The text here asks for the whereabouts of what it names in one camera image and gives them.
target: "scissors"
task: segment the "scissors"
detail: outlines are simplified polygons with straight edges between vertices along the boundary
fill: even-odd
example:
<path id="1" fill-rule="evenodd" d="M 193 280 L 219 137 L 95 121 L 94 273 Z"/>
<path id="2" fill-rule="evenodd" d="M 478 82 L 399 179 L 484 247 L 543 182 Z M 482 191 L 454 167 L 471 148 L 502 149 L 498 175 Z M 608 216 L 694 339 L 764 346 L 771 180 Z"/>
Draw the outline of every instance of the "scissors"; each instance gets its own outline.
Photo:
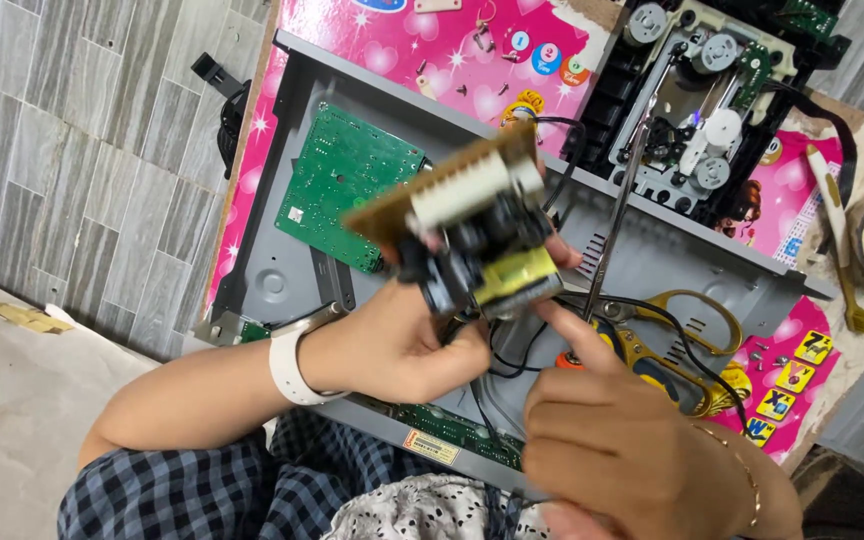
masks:
<path id="1" fill-rule="evenodd" d="M 738 351 L 739 347 L 742 345 L 742 325 L 739 324 L 736 316 L 726 309 L 725 305 L 722 305 L 713 298 L 710 298 L 708 295 L 687 289 L 676 289 L 658 294 L 648 300 L 643 300 L 643 304 L 668 312 L 669 301 L 673 298 L 684 296 L 698 299 L 703 304 L 713 308 L 716 313 L 720 314 L 723 319 L 725 319 L 729 331 L 728 344 L 725 348 L 714 345 L 698 333 L 683 325 L 682 328 L 684 329 L 685 337 L 689 341 L 701 345 L 715 356 L 730 355 Z M 594 330 L 599 333 L 599 336 L 603 338 L 606 343 L 611 345 L 619 359 L 621 359 L 633 373 L 639 375 L 648 383 L 663 388 L 672 401 L 678 403 L 679 392 L 672 383 L 671 378 L 662 374 L 661 370 L 656 368 L 657 366 L 661 366 L 662 368 L 671 371 L 682 379 L 688 381 L 691 385 L 699 387 L 699 389 L 702 390 L 702 402 L 696 410 L 693 410 L 691 414 L 688 414 L 688 416 L 693 418 L 702 418 L 709 413 L 713 406 L 712 389 L 708 387 L 701 378 L 698 378 L 694 374 L 682 369 L 682 367 L 680 367 L 675 361 L 650 349 L 627 324 L 630 320 L 638 318 L 674 328 L 675 325 L 671 320 L 666 318 L 664 315 L 651 311 L 645 307 L 615 300 L 596 300 L 592 305 L 592 315 L 594 318 L 591 325 Z M 686 355 L 684 350 L 680 353 L 683 357 Z M 556 359 L 556 365 L 558 367 L 582 369 L 582 362 L 580 362 L 571 351 L 560 354 Z"/>

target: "left hand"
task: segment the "left hand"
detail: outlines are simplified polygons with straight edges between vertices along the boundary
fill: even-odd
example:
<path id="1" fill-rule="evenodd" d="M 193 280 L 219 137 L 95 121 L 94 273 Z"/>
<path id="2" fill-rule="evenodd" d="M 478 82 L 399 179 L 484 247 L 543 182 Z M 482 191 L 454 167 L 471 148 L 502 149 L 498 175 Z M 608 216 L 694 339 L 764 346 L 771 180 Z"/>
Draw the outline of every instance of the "left hand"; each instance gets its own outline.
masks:
<path id="1" fill-rule="evenodd" d="M 582 255 L 558 234 L 545 247 L 560 267 Z M 299 342 L 298 367 L 314 390 L 352 391 L 392 403 L 428 403 L 475 380 L 492 361 L 486 327 L 466 325 L 442 346 L 417 285 L 392 280 L 361 309 Z"/>

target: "smartwatch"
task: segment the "smartwatch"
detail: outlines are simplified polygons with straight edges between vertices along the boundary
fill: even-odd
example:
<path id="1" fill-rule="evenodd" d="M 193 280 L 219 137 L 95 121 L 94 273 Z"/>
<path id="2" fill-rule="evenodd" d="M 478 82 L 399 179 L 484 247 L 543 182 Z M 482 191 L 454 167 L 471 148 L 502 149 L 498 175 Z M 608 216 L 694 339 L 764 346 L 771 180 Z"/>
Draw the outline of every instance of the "smartwatch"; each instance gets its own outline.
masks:
<path id="1" fill-rule="evenodd" d="M 275 386 L 285 399 L 300 406 L 314 406 L 350 394 L 350 392 L 320 394 L 309 388 L 302 373 L 299 372 L 299 339 L 348 314 L 349 312 L 341 303 L 333 301 L 271 331 L 269 370 Z"/>

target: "right hand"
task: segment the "right hand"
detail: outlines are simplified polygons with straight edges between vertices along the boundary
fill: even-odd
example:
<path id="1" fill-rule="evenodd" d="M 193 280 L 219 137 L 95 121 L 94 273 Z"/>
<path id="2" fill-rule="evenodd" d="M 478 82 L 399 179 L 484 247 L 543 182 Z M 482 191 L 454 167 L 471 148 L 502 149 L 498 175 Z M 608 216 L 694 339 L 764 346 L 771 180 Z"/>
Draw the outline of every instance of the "right hand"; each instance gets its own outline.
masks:
<path id="1" fill-rule="evenodd" d="M 722 540 L 742 531 L 754 498 L 733 451 L 692 426 L 585 321 L 554 301 L 535 311 L 585 368 L 542 371 L 525 402 L 522 466 L 557 499 L 543 510 L 556 537 Z"/>

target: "scissors handle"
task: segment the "scissors handle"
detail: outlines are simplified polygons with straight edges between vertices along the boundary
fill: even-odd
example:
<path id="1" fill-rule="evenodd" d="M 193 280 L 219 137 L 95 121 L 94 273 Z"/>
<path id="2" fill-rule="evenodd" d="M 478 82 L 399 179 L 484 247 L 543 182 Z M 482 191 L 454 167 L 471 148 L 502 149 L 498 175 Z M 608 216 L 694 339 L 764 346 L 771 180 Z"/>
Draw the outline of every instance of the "scissors handle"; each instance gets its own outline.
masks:
<path id="1" fill-rule="evenodd" d="M 642 343 L 642 339 L 640 339 L 633 330 L 623 328 L 619 329 L 616 333 L 618 334 L 618 341 L 621 344 L 620 346 L 625 357 L 625 364 L 629 366 L 629 369 L 635 371 L 636 363 L 645 359 L 657 362 L 663 368 L 671 371 L 702 390 L 702 402 L 699 403 L 695 410 L 686 414 L 686 416 L 691 418 L 704 418 L 709 414 L 709 411 L 713 408 L 713 391 L 706 386 L 704 382 L 702 382 L 702 379 L 697 378 L 694 374 L 689 373 L 675 363 L 666 360 L 659 354 L 656 354 L 653 350 L 649 349 L 645 343 Z"/>
<path id="2" fill-rule="evenodd" d="M 659 295 L 654 296 L 654 298 L 645 300 L 645 302 L 668 312 L 669 300 L 677 296 L 690 296 L 692 298 L 699 299 L 700 301 L 702 301 L 703 304 L 709 306 L 710 308 L 715 310 L 716 313 L 722 315 L 722 318 L 726 320 L 726 325 L 728 325 L 728 345 L 725 349 L 716 347 L 714 344 L 710 343 L 705 338 L 702 338 L 699 334 L 688 329 L 685 325 L 682 325 L 682 328 L 685 330 L 685 335 L 689 339 L 695 341 L 699 345 L 702 345 L 702 347 L 708 349 L 709 352 L 716 356 L 731 355 L 732 353 L 738 351 L 738 348 L 742 346 L 742 325 L 739 324 L 736 315 L 733 315 L 731 311 L 726 309 L 725 305 L 710 298 L 708 295 L 702 294 L 701 292 L 696 292 L 694 290 L 676 289 L 670 290 L 668 292 L 663 292 Z M 644 307 L 637 306 L 635 308 L 635 316 L 641 319 L 649 319 L 665 325 L 673 326 L 672 321 L 666 319 L 666 317 L 660 315 L 659 313 L 654 313 L 653 311 L 645 309 Z"/>

